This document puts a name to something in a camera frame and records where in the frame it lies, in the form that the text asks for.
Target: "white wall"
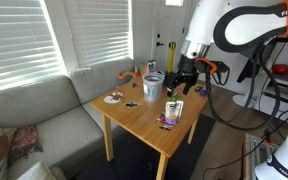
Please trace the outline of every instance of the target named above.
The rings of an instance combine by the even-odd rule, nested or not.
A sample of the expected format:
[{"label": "white wall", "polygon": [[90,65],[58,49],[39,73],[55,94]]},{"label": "white wall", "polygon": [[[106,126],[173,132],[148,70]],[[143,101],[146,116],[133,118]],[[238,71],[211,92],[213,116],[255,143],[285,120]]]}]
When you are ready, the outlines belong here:
[{"label": "white wall", "polygon": [[136,63],[146,63],[153,59],[153,0],[132,0],[133,5],[133,41],[134,60]]}]

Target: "wooden table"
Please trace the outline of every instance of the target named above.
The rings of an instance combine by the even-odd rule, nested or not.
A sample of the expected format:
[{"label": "wooden table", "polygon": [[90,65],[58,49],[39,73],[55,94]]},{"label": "wooden table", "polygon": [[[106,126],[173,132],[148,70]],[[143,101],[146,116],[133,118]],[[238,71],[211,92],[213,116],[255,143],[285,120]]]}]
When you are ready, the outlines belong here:
[{"label": "wooden table", "polygon": [[[157,103],[148,103],[144,100],[142,78],[137,78],[106,93],[90,102],[90,105],[102,113],[106,157],[113,159],[113,145],[111,122],[116,122],[122,128],[161,153],[156,179],[164,179],[168,159],[173,155],[186,133],[191,129],[188,143],[192,141],[197,120],[201,110],[207,102],[206,96],[201,96],[192,87],[187,95],[183,95],[184,84],[177,87],[175,92],[184,101],[180,121],[170,130],[159,128],[160,122],[156,118],[164,111],[167,102],[167,90],[164,87],[161,98]],[[123,100],[117,104],[104,102],[104,98],[115,91],[124,92]],[[134,108],[125,107],[125,103],[136,102],[140,105]]]}]

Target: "orange toy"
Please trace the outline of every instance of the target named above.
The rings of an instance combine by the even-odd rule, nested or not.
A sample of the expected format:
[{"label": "orange toy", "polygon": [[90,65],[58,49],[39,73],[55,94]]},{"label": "orange toy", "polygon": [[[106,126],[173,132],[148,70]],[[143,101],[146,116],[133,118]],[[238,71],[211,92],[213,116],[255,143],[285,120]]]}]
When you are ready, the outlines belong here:
[{"label": "orange toy", "polygon": [[124,73],[123,75],[122,75],[122,72],[123,71],[121,71],[121,72],[119,72],[118,74],[117,74],[117,77],[119,78],[119,79],[123,79],[123,78],[125,78],[125,77],[127,77],[127,76],[133,76],[134,78],[138,78],[138,77],[141,77],[141,74],[139,74],[138,73],[138,67],[135,65],[135,70],[134,70],[135,72],[126,72],[126,73]]}]

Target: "gray couch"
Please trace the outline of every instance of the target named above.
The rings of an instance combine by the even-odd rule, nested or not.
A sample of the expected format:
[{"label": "gray couch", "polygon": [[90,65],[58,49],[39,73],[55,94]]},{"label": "gray couch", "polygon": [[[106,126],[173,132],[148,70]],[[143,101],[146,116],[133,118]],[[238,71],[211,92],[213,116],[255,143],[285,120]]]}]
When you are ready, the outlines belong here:
[{"label": "gray couch", "polygon": [[[104,146],[101,114],[89,102],[130,80],[119,80],[119,71],[133,70],[132,60],[110,61],[78,69],[70,77],[0,91],[0,127],[35,124],[44,149],[16,161],[8,179],[16,179],[37,161],[61,168],[68,178],[76,175],[71,169]],[[112,129],[113,137],[123,132],[116,124]]]}]

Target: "window blinds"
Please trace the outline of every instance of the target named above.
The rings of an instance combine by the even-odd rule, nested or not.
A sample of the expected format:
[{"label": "window blinds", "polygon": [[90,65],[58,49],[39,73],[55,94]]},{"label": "window blinds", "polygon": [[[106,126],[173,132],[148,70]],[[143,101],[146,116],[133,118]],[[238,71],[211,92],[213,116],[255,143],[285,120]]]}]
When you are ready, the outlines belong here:
[{"label": "window blinds", "polygon": [[64,0],[80,67],[130,57],[128,0]]},{"label": "window blinds", "polygon": [[0,89],[64,74],[39,0],[0,0]]}]

